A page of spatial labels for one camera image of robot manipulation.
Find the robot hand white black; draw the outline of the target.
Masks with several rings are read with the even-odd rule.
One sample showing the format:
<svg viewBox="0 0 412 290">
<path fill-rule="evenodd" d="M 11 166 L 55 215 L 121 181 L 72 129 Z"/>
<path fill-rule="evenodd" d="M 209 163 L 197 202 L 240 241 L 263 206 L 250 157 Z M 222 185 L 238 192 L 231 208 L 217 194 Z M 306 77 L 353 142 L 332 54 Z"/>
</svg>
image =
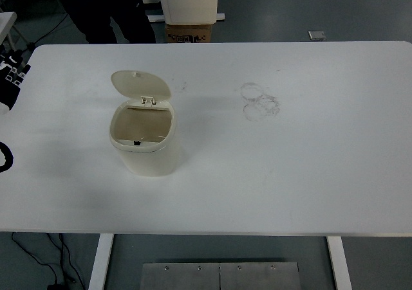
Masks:
<svg viewBox="0 0 412 290">
<path fill-rule="evenodd" d="M 31 66 L 23 62 L 22 50 L 10 50 L 1 60 L 1 114 L 6 114 L 14 107 L 21 84 Z"/>
</svg>

